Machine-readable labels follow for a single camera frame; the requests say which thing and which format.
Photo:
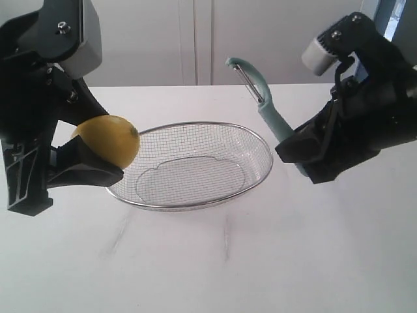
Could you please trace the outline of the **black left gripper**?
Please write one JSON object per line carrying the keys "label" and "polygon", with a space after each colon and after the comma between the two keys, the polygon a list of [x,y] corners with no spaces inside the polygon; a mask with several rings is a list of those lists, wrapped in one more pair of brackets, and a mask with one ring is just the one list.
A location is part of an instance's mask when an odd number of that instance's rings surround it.
{"label": "black left gripper", "polygon": [[124,176],[80,136],[51,148],[58,120],[78,126],[109,114],[83,78],[72,81],[56,67],[79,48],[82,26],[82,1],[44,1],[1,26],[1,148],[9,211],[35,216],[53,204],[48,188],[109,187]]}

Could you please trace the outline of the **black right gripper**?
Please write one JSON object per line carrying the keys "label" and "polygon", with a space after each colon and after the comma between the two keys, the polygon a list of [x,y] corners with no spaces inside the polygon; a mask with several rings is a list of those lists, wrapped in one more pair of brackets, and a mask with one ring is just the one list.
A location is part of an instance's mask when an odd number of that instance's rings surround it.
{"label": "black right gripper", "polygon": [[332,100],[275,150],[314,184],[416,140],[416,71],[372,19],[353,12],[316,37],[337,56]]}

